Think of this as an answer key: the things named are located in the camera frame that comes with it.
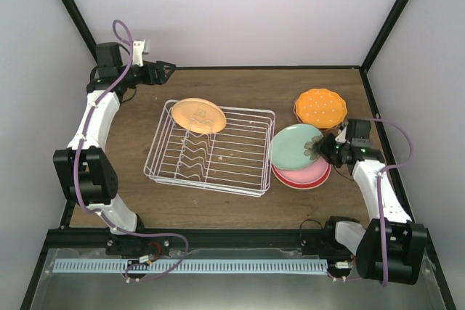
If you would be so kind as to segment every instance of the plate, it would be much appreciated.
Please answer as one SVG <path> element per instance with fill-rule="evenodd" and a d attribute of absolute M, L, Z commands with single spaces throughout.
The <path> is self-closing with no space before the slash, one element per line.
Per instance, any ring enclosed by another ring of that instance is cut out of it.
<path fill-rule="evenodd" d="M 214 134 L 226 126 L 226 116 L 214 103 L 187 98 L 176 103 L 171 116 L 182 128 L 198 134 Z"/>
<path fill-rule="evenodd" d="M 299 123 L 279 131 L 271 141 L 270 160 L 280 170 L 296 171 L 310 166 L 318 156 L 310 156 L 306 144 L 322 137 L 316 127 Z"/>
<path fill-rule="evenodd" d="M 274 166 L 271 166 L 271 169 L 274 173 L 274 175 L 276 176 L 276 178 L 278 179 L 278 181 L 280 181 L 281 183 L 283 183 L 284 185 L 287 185 L 288 187 L 290 188 L 294 188 L 294 189 L 314 189 L 314 188 L 317 188 L 319 187 L 321 184 L 323 184 L 328 178 L 329 178 L 329 174 L 331 173 L 331 166 L 328 166 L 328 169 L 326 170 L 326 172 L 323 174 L 323 176 L 318 179 L 317 181 L 314 181 L 313 183 L 309 183 L 309 184 L 297 184 L 297 183 L 293 183 L 291 181 L 288 181 L 287 179 L 284 179 L 277 171 L 277 168 L 274 167 Z"/>
<path fill-rule="evenodd" d="M 294 101 L 294 108 L 293 108 L 292 111 L 293 111 L 294 115 L 296 116 L 297 122 L 299 122 L 299 123 L 304 123 L 304 121 L 302 121 L 301 118 L 297 115 L 297 111 L 296 111 L 296 101 L 297 101 L 297 99 Z M 325 128 L 323 128 L 323 127 L 320 127 L 320 131 L 326 132 L 326 131 L 330 131 L 330 130 L 337 129 L 338 127 L 339 127 L 339 124 L 337 124 L 337 125 L 334 126 L 334 127 L 329 128 L 329 129 L 325 129 Z"/>
<path fill-rule="evenodd" d="M 327 89 L 311 89 L 296 101 L 297 116 L 319 129 L 331 129 L 339 125 L 347 115 L 346 102 Z"/>
<path fill-rule="evenodd" d="M 329 163 L 324 158 L 318 158 L 312 165 L 298 171 L 284 171 L 275 168 L 286 181 L 294 184 L 311 184 L 324 176 L 328 170 Z"/>

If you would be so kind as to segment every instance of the yellow plate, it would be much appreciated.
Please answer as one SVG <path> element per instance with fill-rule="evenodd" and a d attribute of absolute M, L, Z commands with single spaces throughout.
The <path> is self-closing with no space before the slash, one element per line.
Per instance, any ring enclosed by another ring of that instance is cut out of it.
<path fill-rule="evenodd" d="M 200 98 L 187 98 L 176 103 L 171 116 L 181 127 L 198 134 L 220 132 L 226 126 L 226 116 L 214 103 Z"/>
<path fill-rule="evenodd" d="M 327 89 L 311 89 L 299 96 L 296 113 L 304 123 L 319 129 L 339 125 L 347 115 L 346 102 Z"/>

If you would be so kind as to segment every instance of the scalloped plate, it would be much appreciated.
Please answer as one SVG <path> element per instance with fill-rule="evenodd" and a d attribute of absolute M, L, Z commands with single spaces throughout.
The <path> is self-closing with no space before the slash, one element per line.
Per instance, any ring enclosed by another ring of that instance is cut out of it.
<path fill-rule="evenodd" d="M 311 89 L 296 101 L 297 116 L 319 129 L 331 129 L 339 125 L 347 115 L 346 102 L 327 89 Z"/>

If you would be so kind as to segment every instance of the cable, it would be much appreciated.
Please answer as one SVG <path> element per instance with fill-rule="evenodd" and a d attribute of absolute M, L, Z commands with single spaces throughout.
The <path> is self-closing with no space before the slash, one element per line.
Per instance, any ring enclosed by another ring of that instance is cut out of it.
<path fill-rule="evenodd" d="M 93 67 L 90 71 L 89 80 L 92 81 L 95 79 L 95 74 L 97 73 L 97 66 Z"/>
<path fill-rule="evenodd" d="M 122 39 L 117 31 L 116 31 L 116 25 L 119 24 L 123 27 L 123 29 L 126 31 L 128 41 L 125 39 Z M 134 55 L 134 51 L 132 48 L 132 36 L 131 32 L 129 31 L 128 27 L 120 20 L 114 20 L 113 21 L 113 32 L 115 33 L 115 36 L 125 44 L 129 45 L 129 61 L 132 62 L 132 57 Z M 102 220 L 110 227 L 110 229 L 114 231 L 119 231 L 123 232 L 124 234 L 132 235 L 132 236 L 137 236 L 137 237 L 177 237 L 181 240 L 184 241 L 185 243 L 185 251 L 182 254 L 182 256 L 179 258 L 178 262 L 176 262 L 171 268 L 163 272 L 162 274 L 158 274 L 155 277 L 151 277 L 148 280 L 153 280 L 153 279 L 158 279 L 159 277 L 167 275 L 169 272 L 172 270 L 176 269 L 178 265 L 182 263 L 182 261 L 185 259 L 187 256 L 187 253 L 189 251 L 189 242 L 187 241 L 186 237 L 180 234 L 175 234 L 175 233 L 162 233 L 162 234 L 141 234 L 138 232 L 130 232 L 128 230 L 125 230 L 123 228 L 117 227 L 115 224 L 113 224 L 110 219 L 107 218 L 107 216 L 103 213 L 103 211 L 99 208 L 96 208 L 94 210 L 89 210 L 85 205 L 84 205 L 84 200 L 82 198 L 81 194 L 81 188 L 79 187 L 79 158 L 81 157 L 81 152 L 82 152 L 82 147 L 84 146 L 84 140 L 87 135 L 87 129 L 89 128 L 90 120 L 92 119 L 92 114 L 94 113 L 95 108 L 98 106 L 100 101 L 110 92 L 112 91 L 126 76 L 126 74 L 129 72 L 129 69 L 131 68 L 130 64 L 127 64 L 126 67 L 124 68 L 123 72 L 120 74 L 120 76 L 111 84 L 109 85 L 104 92 L 98 96 L 98 98 L 95 100 L 94 104 L 90 107 L 89 112 L 87 113 L 86 120 L 84 121 L 84 126 L 82 128 L 82 136 L 81 139 L 79 140 L 78 147 L 76 149 L 76 154 L 74 158 L 74 164 L 73 164 L 73 183 L 74 183 L 74 188 L 76 191 L 76 198 L 78 200 L 79 206 L 81 206 L 81 210 L 86 213 L 86 214 L 92 214 L 96 213 L 98 216 L 102 218 Z"/>
<path fill-rule="evenodd" d="M 157 250 L 158 250 L 158 254 L 157 256 L 155 257 L 155 261 L 158 260 L 160 258 L 160 255 L 161 255 L 161 245 L 158 243 L 158 242 L 155 242 L 155 241 L 150 241 L 147 246 L 150 246 L 150 245 L 154 245 L 157 247 Z"/>
<path fill-rule="evenodd" d="M 344 282 L 361 281 L 361 280 L 363 280 L 362 277 L 352 277 L 352 278 L 341 277 L 341 278 L 338 278 L 338 277 L 335 277 L 335 276 L 331 275 L 329 272 L 326 272 L 326 274 L 328 275 L 328 277 L 329 277 L 330 279 L 333 279 L 333 282 L 342 281 L 342 282 L 344 283 Z"/>
<path fill-rule="evenodd" d="M 299 227 L 299 231 L 300 231 L 300 232 L 302 232 L 302 225 L 304 225 L 304 223 L 305 223 L 306 221 L 312 221 L 313 223 L 318 224 L 318 225 L 320 226 L 321 229 L 323 228 L 323 225 L 322 225 L 319 221 L 317 221 L 316 219 L 305 219 L 305 220 L 300 224 L 300 227 Z"/>
<path fill-rule="evenodd" d="M 126 51 L 126 53 L 127 53 L 128 55 L 131 55 L 131 53 L 129 52 L 128 48 L 125 47 L 123 44 L 118 44 L 118 46 L 121 47 L 124 51 Z"/>
<path fill-rule="evenodd" d="M 322 225 L 319 221 L 317 221 L 316 219 L 305 219 L 305 220 L 300 224 L 300 227 L 299 227 L 299 239 L 300 239 L 300 244 L 301 244 L 302 246 L 305 246 L 305 245 L 307 244 L 307 241 L 305 241 L 304 238 L 303 238 L 303 236 L 302 236 L 302 225 L 304 225 L 304 223 L 305 223 L 306 221 L 312 221 L 312 222 L 318 224 L 318 225 L 320 226 L 321 229 L 323 229 L 323 225 Z"/>
<path fill-rule="evenodd" d="M 383 198 L 381 196 L 381 180 L 385 172 L 388 172 L 389 170 L 392 170 L 394 168 L 401 168 L 401 167 L 407 166 L 411 162 L 412 156 L 413 156 L 413 145 L 412 145 L 411 138 L 407 134 L 407 131 L 404 130 L 401 126 L 399 126 L 395 122 L 386 121 L 380 118 L 366 119 L 366 120 L 374 121 L 376 123 L 385 123 L 387 125 L 394 126 L 397 130 L 400 131 L 400 133 L 404 135 L 405 139 L 407 140 L 408 148 L 409 148 L 408 157 L 404 163 L 401 163 L 399 165 L 386 165 L 381 170 L 379 170 L 378 176 L 376 177 L 376 189 L 378 192 L 379 225 L 380 225 L 380 231 L 381 231 L 381 257 L 383 261 L 382 285 L 386 287 L 388 283 L 388 279 L 389 279 L 389 273 L 388 273 L 388 264 L 387 264 L 386 222 L 384 221 Z"/>
<path fill-rule="evenodd" d="M 345 176 L 344 174 L 342 174 L 341 172 L 337 171 L 337 167 L 333 164 L 333 168 L 335 170 L 335 172 L 337 172 L 338 175 L 340 175 L 341 177 L 347 179 L 348 181 L 354 181 L 352 178 L 349 178 L 347 176 Z"/>
<path fill-rule="evenodd" d="M 130 96 L 130 98 L 128 99 L 125 99 L 123 102 L 121 102 L 121 104 L 129 102 L 131 99 L 133 99 L 134 96 L 136 95 L 136 92 L 137 92 L 137 86 L 134 87 L 134 93 L 132 94 L 132 96 Z"/>

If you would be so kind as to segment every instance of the black metal frame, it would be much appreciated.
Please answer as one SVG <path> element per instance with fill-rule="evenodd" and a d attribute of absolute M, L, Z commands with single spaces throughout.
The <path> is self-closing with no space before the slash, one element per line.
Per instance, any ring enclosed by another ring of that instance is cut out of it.
<path fill-rule="evenodd" d="M 87 45 L 92 56 L 95 58 L 95 40 L 90 33 L 87 24 L 85 23 L 81 13 L 74 0 L 62 0 L 69 15 L 76 24 L 85 44 Z M 271 67 L 184 67 L 178 69 L 358 69 L 362 78 L 363 86 L 368 98 L 371 112 L 374 117 L 379 117 L 379 111 L 376 106 L 376 101 L 371 91 L 370 83 L 368 81 L 367 72 L 372 66 L 378 53 L 381 51 L 384 42 L 392 31 L 395 23 L 397 22 L 400 14 L 402 13 L 408 0 L 396 0 L 391 9 L 386 21 L 384 22 L 376 40 L 373 43 L 366 59 L 361 67 L 354 66 L 271 66 Z M 395 163 L 392 149 L 389 145 L 389 140 L 386 135 L 384 126 L 376 123 L 376 128 L 381 140 L 381 146 L 384 151 L 384 156 L 388 164 Z M 406 212 L 412 216 L 412 210 L 409 206 L 403 183 L 401 181 L 399 172 L 393 170 L 390 172 L 392 177 L 392 184 L 395 192 L 399 198 L 401 205 L 403 205 Z M 60 221 L 59 229 L 49 230 L 41 254 L 37 261 L 36 268 L 34 269 L 31 283 L 27 289 L 21 309 L 29 309 L 31 307 L 33 296 L 36 291 L 37 283 L 41 275 L 41 271 L 50 248 L 106 248 L 107 242 L 110 239 L 108 229 L 104 228 L 70 228 L 70 220 L 73 215 L 74 203 L 67 203 L 65 210 Z M 191 248 L 282 248 L 284 250 L 301 249 L 303 254 L 318 254 L 321 258 L 329 260 L 337 260 L 347 257 L 347 250 L 331 250 L 323 245 L 323 241 L 327 240 L 324 236 L 325 230 L 323 229 L 306 229 L 303 230 L 303 238 L 307 241 L 305 246 L 301 245 L 301 237 L 299 236 L 298 229 L 284 229 L 284 230 L 267 230 L 267 229 L 234 229 L 234 230 L 217 230 L 217 229 L 147 229 L 147 232 L 177 232 L 185 235 Z M 172 240 L 170 244 L 172 248 L 183 248 L 181 242 Z M 447 309 L 455 309 L 455 305 L 448 289 L 447 282 L 445 281 L 444 274 L 437 258 L 436 251 L 429 238 L 426 247 L 426 253 L 430 261 L 435 265 L 434 274 L 442 298 L 445 302 Z"/>

